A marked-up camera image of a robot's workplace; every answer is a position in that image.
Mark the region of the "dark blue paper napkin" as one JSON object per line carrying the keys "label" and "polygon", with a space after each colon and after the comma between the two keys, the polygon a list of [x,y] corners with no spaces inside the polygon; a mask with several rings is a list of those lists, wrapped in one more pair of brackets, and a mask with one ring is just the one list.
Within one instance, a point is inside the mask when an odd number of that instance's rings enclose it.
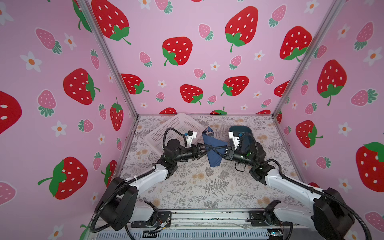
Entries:
{"label": "dark blue paper napkin", "polygon": [[202,137],[205,145],[209,145],[209,151],[207,153],[209,164],[211,168],[220,166],[223,155],[226,153],[227,143],[215,138],[214,131],[207,127],[202,132]]}

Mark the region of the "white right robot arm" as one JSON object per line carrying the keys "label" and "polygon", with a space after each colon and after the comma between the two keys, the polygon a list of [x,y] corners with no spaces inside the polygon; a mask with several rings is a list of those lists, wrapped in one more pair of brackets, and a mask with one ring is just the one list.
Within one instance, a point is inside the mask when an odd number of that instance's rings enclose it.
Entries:
{"label": "white right robot arm", "polygon": [[250,166],[250,175],[257,182],[280,190],[303,204],[290,206],[281,201],[272,201],[264,212],[264,221],[270,226],[289,222],[312,228],[326,240],[342,240],[358,219],[334,189],[323,190],[287,177],[282,166],[274,159],[266,159],[266,152],[259,143],[241,146],[214,147],[217,154],[235,163]]}

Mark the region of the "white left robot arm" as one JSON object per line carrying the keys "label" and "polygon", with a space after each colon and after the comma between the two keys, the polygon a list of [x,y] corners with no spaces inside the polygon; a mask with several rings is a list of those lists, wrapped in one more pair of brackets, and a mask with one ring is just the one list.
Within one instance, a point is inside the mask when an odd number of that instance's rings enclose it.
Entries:
{"label": "white left robot arm", "polygon": [[90,231],[98,233],[109,227],[119,231],[129,223],[157,225],[159,209],[151,202],[138,202],[138,196],[171,177],[178,163],[198,160],[212,149],[213,146],[201,143],[186,148],[177,139],[169,140],[164,153],[149,171],[130,179],[116,177],[111,181],[95,209]]}

